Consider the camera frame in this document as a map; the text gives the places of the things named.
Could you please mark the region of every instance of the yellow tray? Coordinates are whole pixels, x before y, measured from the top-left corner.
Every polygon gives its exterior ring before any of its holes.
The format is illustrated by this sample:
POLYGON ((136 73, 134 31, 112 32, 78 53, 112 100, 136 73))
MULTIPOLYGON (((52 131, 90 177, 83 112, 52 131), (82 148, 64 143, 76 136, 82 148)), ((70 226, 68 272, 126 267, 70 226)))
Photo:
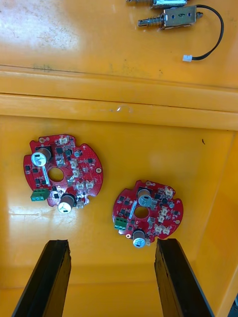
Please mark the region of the yellow tray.
POLYGON ((71 249, 65 317, 162 316, 155 243, 137 250, 112 222, 118 193, 138 179, 171 185, 182 199, 173 237, 215 315, 227 315, 238 290, 238 4, 200 4, 221 13, 224 38, 207 59, 184 63, 183 54, 216 43, 212 13, 191 28, 158 32, 136 27, 157 11, 125 0, 2 3, 2 316, 50 239, 68 239, 71 249), (22 166, 32 139, 58 133, 88 143, 104 167, 99 195, 66 217, 30 201, 22 166))

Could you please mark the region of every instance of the black component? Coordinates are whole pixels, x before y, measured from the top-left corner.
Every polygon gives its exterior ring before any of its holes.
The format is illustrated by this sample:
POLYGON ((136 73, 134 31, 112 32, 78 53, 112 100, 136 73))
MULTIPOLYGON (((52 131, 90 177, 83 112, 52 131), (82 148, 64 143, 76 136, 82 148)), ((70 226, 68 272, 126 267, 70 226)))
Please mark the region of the black component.
POLYGON ((214 317, 176 239, 157 240, 155 273, 164 317, 214 317))
POLYGON ((222 37, 223 37, 223 33, 224 33, 224 22, 223 22, 223 19, 222 19, 222 16, 220 15, 220 13, 217 10, 215 10, 214 8, 212 8, 208 5, 203 5, 203 4, 197 4, 196 7, 208 9, 208 10, 212 11, 213 13, 215 13, 219 17, 220 22, 221 22, 221 32, 220 32, 220 36, 219 36, 219 39, 217 41, 217 44, 208 53, 206 53, 202 56, 197 56, 197 57, 192 58, 192 60, 202 60, 202 59, 205 59, 207 56, 209 56, 217 48, 217 46, 220 44, 222 37))
POLYGON ((161 195, 160 194, 155 194, 155 199, 160 199, 161 195))
POLYGON ((67 157, 69 157, 71 154, 72 154, 72 150, 66 150, 66 151, 65 151, 65 155, 66 155, 67 157))
POLYGON ((68 241, 49 241, 41 253, 12 317, 61 317, 70 271, 68 241))
POLYGON ((57 154, 62 154, 63 153, 63 149, 62 148, 56 148, 56 152, 57 152, 57 154))

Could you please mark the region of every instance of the black wire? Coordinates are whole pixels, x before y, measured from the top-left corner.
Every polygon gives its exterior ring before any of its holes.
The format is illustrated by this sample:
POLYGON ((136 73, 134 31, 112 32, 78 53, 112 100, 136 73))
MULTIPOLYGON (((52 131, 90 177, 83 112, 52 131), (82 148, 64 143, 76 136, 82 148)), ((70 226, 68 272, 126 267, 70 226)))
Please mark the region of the black wire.
POLYGON ((219 17, 220 22, 221 22, 221 32, 220 32, 220 36, 219 36, 217 44, 208 53, 206 53, 202 56, 197 56, 197 57, 192 58, 192 60, 202 60, 202 59, 205 59, 207 56, 209 56, 217 48, 217 46, 220 44, 220 41, 222 40, 223 33, 224 33, 224 22, 223 22, 223 19, 222 19, 222 16, 220 15, 220 13, 217 12, 217 10, 215 10, 214 8, 212 8, 208 5, 203 5, 203 4, 198 4, 196 7, 211 10, 213 13, 215 13, 219 17))

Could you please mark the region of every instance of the capacitor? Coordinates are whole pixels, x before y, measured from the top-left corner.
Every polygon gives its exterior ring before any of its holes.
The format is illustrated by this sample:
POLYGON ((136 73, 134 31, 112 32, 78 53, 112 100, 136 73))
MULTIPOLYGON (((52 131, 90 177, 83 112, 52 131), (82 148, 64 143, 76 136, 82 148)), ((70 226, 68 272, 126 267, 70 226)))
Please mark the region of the capacitor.
POLYGON ((152 203, 152 198, 150 196, 150 192, 148 191, 148 189, 141 189, 137 193, 137 197, 138 197, 138 202, 141 206, 150 207, 152 203))
POLYGON ((70 213, 74 206, 74 198, 71 195, 63 195, 60 203, 58 204, 58 210, 61 213, 70 213))
POLYGON ((31 156, 31 161, 36 166, 45 166, 51 158, 51 152, 46 148, 40 148, 31 156))
POLYGON ((133 245, 136 248, 143 248, 145 246, 145 233, 142 230, 136 230, 133 232, 133 245))

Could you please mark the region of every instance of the scratch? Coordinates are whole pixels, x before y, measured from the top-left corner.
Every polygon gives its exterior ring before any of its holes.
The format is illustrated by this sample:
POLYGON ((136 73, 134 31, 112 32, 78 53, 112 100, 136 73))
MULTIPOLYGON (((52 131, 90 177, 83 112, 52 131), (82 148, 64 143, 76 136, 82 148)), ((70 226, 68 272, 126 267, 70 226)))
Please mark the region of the scratch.
POLYGON ((131 13, 129 14, 129 18, 130 18, 130 22, 131 22, 131 24, 134 24, 133 15, 132 15, 131 13))
POLYGON ((36 217, 34 220, 36 220, 36 219, 38 219, 38 218, 41 218, 41 216, 36 217))

